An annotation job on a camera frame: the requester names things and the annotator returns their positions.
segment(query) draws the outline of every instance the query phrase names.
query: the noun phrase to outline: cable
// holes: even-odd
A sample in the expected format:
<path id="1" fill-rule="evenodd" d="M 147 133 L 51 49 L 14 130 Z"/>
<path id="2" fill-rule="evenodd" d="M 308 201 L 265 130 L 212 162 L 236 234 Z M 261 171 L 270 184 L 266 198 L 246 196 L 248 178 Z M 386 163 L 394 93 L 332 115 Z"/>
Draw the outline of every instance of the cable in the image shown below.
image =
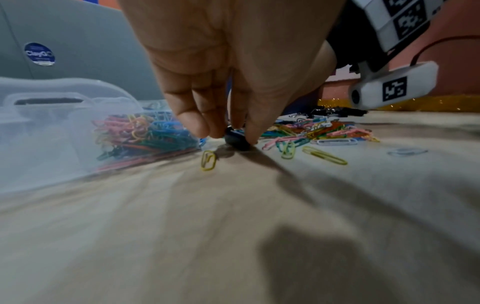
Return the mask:
<path id="1" fill-rule="evenodd" d="M 453 36 L 453 37 L 447 37 L 447 38 L 443 38 L 443 39 L 437 40 L 435 42 L 432 42 L 429 45 L 427 45 L 426 47 L 424 47 L 423 49 L 421 49 L 420 52 L 418 52 L 412 58 L 412 60 L 410 62 L 410 66 L 412 67 L 412 66 L 416 65 L 419 58 L 420 58 L 420 55 L 423 52 L 425 52 L 426 50 L 428 50 L 429 48 L 431 48 L 433 46 L 436 46 L 437 44 L 444 43 L 444 42 L 447 42 L 447 41 L 453 41 L 453 40 L 480 40 L 480 35 Z"/>

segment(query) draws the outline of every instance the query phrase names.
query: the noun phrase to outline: pile of paper clips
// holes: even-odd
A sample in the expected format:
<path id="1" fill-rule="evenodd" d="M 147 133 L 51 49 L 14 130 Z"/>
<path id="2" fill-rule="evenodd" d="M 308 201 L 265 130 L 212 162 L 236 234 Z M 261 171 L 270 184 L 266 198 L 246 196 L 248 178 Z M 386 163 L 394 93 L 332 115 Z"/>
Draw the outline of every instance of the pile of paper clips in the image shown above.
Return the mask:
<path id="1" fill-rule="evenodd" d="M 94 120 L 95 143 L 101 145 L 97 160 L 130 161 L 145 156 L 167 157 L 194 151 L 199 141 L 169 111 L 110 115 Z"/>
<path id="2" fill-rule="evenodd" d="M 276 123 L 263 133 L 262 138 L 273 138 L 262 147 L 262 150 L 276 147 L 283 159 L 293 159 L 296 148 L 307 143 L 319 146 L 345 146 L 356 145 L 360 141 L 379 141 L 371 130 L 358 128 L 350 122 L 328 121 L 327 117 L 294 123 L 286 121 Z M 341 158 L 311 146 L 303 147 L 302 151 L 335 164 L 348 164 Z"/>

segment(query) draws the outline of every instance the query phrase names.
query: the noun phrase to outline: clear plastic box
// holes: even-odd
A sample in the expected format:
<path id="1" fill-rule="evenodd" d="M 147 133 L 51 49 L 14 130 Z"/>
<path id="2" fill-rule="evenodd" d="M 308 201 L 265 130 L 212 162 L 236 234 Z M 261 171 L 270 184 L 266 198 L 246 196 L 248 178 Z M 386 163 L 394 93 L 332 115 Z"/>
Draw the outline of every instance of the clear plastic box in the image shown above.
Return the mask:
<path id="1" fill-rule="evenodd" d="M 150 130 L 147 120 L 150 124 L 156 121 L 149 117 L 161 121 L 159 113 L 165 113 L 171 123 L 153 124 L 152 134 L 165 135 L 153 141 L 144 129 Z M 143 140 L 133 143 L 136 148 L 124 148 L 122 142 L 114 142 L 120 148 L 107 143 L 111 129 L 102 128 L 101 122 L 112 117 L 118 120 L 142 117 L 138 120 L 143 125 L 137 125 L 144 129 L 137 137 Z M 128 128 L 121 138 L 128 141 L 128 131 L 134 126 L 123 125 Z M 184 144 L 171 144 L 179 138 Z M 0 78 L 0 194 L 151 162 L 196 151 L 198 146 L 198 139 L 183 129 L 169 110 L 146 110 L 129 93 L 114 85 L 88 79 Z M 122 153 L 109 153 L 115 147 L 122 149 Z"/>

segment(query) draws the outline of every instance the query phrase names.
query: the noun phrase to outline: wooden floor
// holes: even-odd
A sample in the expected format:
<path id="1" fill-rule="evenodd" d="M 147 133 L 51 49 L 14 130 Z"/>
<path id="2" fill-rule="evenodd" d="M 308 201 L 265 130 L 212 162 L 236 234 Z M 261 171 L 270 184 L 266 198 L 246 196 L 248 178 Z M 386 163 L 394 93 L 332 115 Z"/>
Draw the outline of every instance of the wooden floor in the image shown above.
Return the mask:
<path id="1" fill-rule="evenodd" d="M 2 198 L 0 302 L 480 303 L 480 116 L 351 119 L 381 143 L 322 148 L 348 166 L 212 140 L 210 172 L 188 155 Z"/>

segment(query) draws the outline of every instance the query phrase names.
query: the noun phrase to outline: blue sticker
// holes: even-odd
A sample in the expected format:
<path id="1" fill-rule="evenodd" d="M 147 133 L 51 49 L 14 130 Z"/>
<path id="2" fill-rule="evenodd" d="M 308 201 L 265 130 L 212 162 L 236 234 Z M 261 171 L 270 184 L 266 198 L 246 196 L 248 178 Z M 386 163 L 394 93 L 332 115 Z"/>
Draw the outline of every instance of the blue sticker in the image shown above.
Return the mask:
<path id="1" fill-rule="evenodd" d="M 25 55 L 35 64 L 48 67 L 55 63 L 53 52 L 40 43 L 29 43 L 24 48 Z"/>

